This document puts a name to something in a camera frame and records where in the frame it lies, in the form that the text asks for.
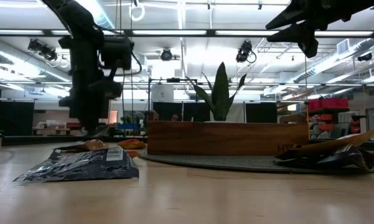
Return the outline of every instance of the table surface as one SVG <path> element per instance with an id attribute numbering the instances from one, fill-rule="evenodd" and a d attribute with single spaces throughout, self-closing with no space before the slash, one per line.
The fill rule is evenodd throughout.
<path id="1" fill-rule="evenodd" d="M 22 184 L 46 144 L 0 149 L 0 223 L 374 223 L 374 174 L 255 174 L 135 158 L 139 179 Z"/>

